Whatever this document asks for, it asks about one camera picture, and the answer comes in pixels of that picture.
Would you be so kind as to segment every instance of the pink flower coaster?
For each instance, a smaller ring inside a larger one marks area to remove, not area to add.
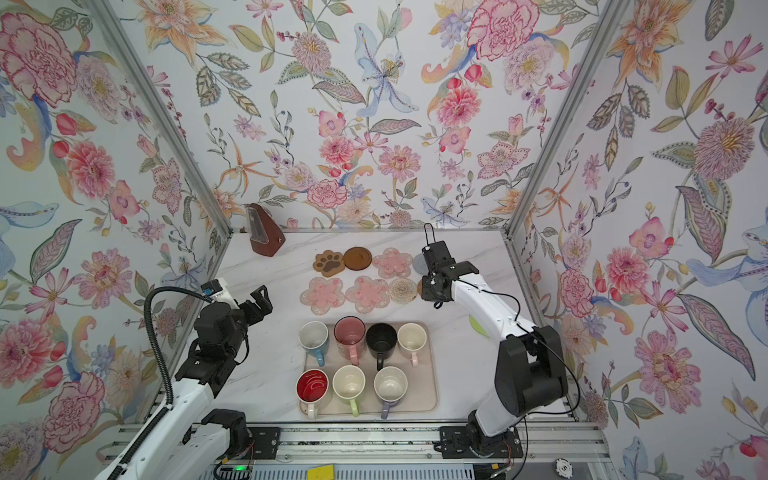
[[[355,303],[355,310],[360,313],[368,313],[375,308],[384,308],[389,305],[385,280],[371,280],[369,276],[358,276],[355,286],[346,291],[346,299]]]
[[[389,284],[389,296],[396,303],[410,303],[416,298],[416,284],[407,278],[395,278]]]
[[[342,286],[343,283],[338,278],[326,280],[321,276],[315,277],[310,280],[310,288],[299,296],[299,301],[307,305],[315,315],[324,315],[332,306],[344,304]]]
[[[373,266],[379,269],[379,276],[384,279],[394,276],[406,278],[411,274],[411,263],[413,263],[413,257],[391,247],[384,250],[383,254],[373,257]]]

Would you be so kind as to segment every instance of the white marble tabletop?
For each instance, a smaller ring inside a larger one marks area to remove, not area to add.
[[[457,261],[471,261],[494,291],[515,295],[522,303],[521,316],[530,318],[498,231],[440,230],[437,237],[437,240],[445,240]],[[249,422],[306,420],[297,407],[295,392],[305,359],[298,341],[299,328],[312,320],[334,323],[339,318],[354,315],[366,323],[418,320],[428,327],[438,405],[426,413],[393,413],[389,416],[391,420],[466,419],[493,386],[497,349],[491,340],[472,329],[467,312],[459,305],[446,303],[440,310],[435,310],[432,303],[416,299],[407,305],[390,302],[386,308],[360,314],[353,303],[346,302],[325,315],[316,316],[308,306],[299,302],[299,295],[306,290],[309,281],[319,276],[312,263],[315,255],[324,250],[344,253],[350,247],[365,247],[375,256],[387,247],[395,247],[415,256],[424,245],[422,231],[286,233],[286,244],[270,258],[255,254],[246,234],[234,235],[217,276],[229,283],[230,292],[241,302],[249,298],[250,292],[266,284],[274,311],[250,328],[250,355],[243,365],[235,368],[211,408],[243,411]],[[347,269],[334,278],[340,278],[346,290],[360,275],[375,279],[378,271],[373,266],[359,272]],[[421,277],[412,271],[410,278],[418,282]],[[557,412],[564,407],[557,401],[548,409]],[[377,415],[357,418],[361,421],[375,419],[378,419]],[[329,417],[328,420],[347,421],[354,417]]]

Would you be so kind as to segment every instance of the blue mug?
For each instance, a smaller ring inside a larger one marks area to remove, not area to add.
[[[299,343],[311,356],[317,358],[317,365],[325,366],[328,353],[328,327],[323,322],[309,322],[299,330]]]

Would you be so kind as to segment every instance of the coaster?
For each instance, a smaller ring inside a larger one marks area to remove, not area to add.
[[[419,275],[426,275],[429,273],[427,261],[424,260],[424,253],[420,253],[419,255],[413,257],[413,269],[416,270],[416,273]]]
[[[346,291],[346,299],[355,303],[355,310],[369,313],[375,308],[389,305],[385,280],[372,280],[369,276],[358,276],[355,285]]]
[[[340,252],[332,252],[326,250],[320,255],[315,255],[315,263],[312,267],[315,271],[320,272],[325,278],[334,276],[339,272],[344,271],[344,262],[342,261],[342,254]]]
[[[365,270],[371,260],[372,256],[367,248],[352,247],[344,253],[344,265],[350,270]]]
[[[408,253],[400,253],[396,248],[388,248],[381,255],[373,257],[373,265],[379,269],[379,276],[390,279],[394,276],[406,278],[411,274],[413,257]]]
[[[396,278],[389,284],[389,296],[396,303],[405,305],[416,298],[416,284],[407,278]]]
[[[342,306],[346,301],[341,291],[343,286],[341,279],[326,280],[316,276],[310,280],[310,288],[299,295],[299,301],[315,315],[325,315],[331,307]]]

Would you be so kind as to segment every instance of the brown round coaster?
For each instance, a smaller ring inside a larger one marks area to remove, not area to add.
[[[352,247],[344,253],[344,265],[350,270],[365,270],[371,259],[371,253],[363,247]]]

